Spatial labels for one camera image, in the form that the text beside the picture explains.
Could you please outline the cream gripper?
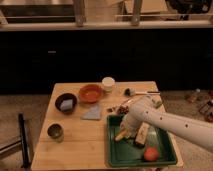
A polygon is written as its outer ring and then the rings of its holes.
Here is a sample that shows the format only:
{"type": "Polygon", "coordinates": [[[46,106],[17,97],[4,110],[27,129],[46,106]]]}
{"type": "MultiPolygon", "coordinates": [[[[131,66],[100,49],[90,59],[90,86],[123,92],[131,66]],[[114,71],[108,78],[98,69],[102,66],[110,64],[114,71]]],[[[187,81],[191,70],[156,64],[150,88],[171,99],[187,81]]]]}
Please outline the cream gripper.
{"type": "Polygon", "coordinates": [[[126,131],[126,138],[135,137],[139,128],[140,122],[136,118],[130,116],[129,114],[123,116],[120,123],[120,129],[126,131]]]}

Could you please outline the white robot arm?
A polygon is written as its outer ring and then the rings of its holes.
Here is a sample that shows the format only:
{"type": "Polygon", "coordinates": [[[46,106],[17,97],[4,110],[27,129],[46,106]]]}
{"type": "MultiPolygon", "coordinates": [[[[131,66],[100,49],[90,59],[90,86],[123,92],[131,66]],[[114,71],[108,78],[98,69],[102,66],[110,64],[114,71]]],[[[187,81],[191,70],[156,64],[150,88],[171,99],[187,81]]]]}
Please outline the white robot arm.
{"type": "Polygon", "coordinates": [[[143,96],[129,106],[121,121],[121,129],[134,136],[143,122],[171,132],[213,153],[213,124],[178,116],[156,109],[151,96],[143,96]]]}

